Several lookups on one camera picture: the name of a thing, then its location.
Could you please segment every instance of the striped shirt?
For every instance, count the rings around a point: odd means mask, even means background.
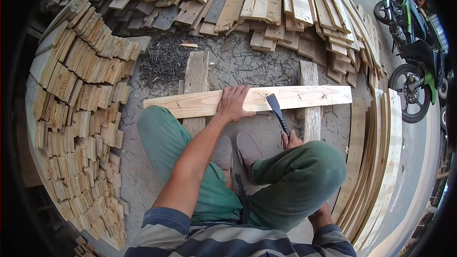
[[[163,207],[146,211],[130,246],[127,257],[357,256],[336,225],[319,229],[312,244],[300,244],[291,242],[286,233],[266,227],[228,222],[191,224],[187,215]]]

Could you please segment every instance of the pile of wood scraps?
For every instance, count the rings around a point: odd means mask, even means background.
[[[70,0],[44,31],[30,68],[26,116],[40,178],[65,220],[118,250],[126,241],[120,199],[120,104],[151,37],[111,35],[89,0]]]
[[[337,83],[345,80],[355,88],[362,69],[374,89],[384,76],[376,28],[352,0],[90,1],[110,29],[122,35],[156,30],[210,36],[252,32],[252,49],[274,52],[277,45],[293,49],[327,68],[327,76]]]
[[[332,219],[356,250],[368,247],[377,235],[395,186],[402,150],[401,103],[397,92],[373,90],[365,122],[365,101],[354,99],[347,177]]]
[[[82,236],[78,237],[76,239],[76,242],[78,243],[78,246],[74,248],[74,251],[77,256],[79,257],[101,257],[101,254],[97,252],[90,244],[89,242],[86,241]]]

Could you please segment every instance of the motorcycle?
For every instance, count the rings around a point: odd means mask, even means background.
[[[389,26],[392,52],[397,46],[397,55],[406,61],[392,73],[389,88],[403,94],[403,121],[417,123],[426,116],[430,102],[435,104],[437,100],[445,80],[447,56],[435,29],[418,12],[413,0],[381,0],[374,7],[374,15]]]

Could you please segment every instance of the green pants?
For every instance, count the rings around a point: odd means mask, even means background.
[[[163,185],[192,137],[165,108],[143,110],[137,128],[157,178]],[[248,196],[248,223],[288,232],[319,209],[343,184],[346,163],[341,153],[323,141],[311,141],[254,163],[258,184],[271,184]],[[210,163],[205,171],[192,222],[241,220],[243,206],[226,188],[222,169]]]

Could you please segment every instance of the knee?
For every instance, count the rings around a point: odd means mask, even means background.
[[[165,121],[174,116],[171,112],[162,106],[152,105],[148,106],[140,114],[137,120],[137,128],[141,129],[148,128],[148,125],[156,125],[159,121]]]
[[[325,141],[310,141],[300,147],[312,173],[307,178],[336,191],[346,179],[346,161],[340,151]]]

